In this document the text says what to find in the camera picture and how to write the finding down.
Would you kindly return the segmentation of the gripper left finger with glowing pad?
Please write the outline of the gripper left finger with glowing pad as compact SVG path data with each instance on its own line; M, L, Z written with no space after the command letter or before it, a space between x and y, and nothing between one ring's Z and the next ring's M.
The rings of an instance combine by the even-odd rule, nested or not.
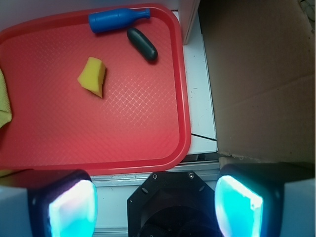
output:
M1 170L2 237L91 237L97 191L84 170Z

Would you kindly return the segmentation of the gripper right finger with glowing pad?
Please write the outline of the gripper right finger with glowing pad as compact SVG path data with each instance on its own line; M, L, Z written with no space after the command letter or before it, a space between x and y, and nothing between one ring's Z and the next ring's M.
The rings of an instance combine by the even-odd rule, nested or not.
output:
M225 237L314 237L315 165L226 164L215 187L215 212Z

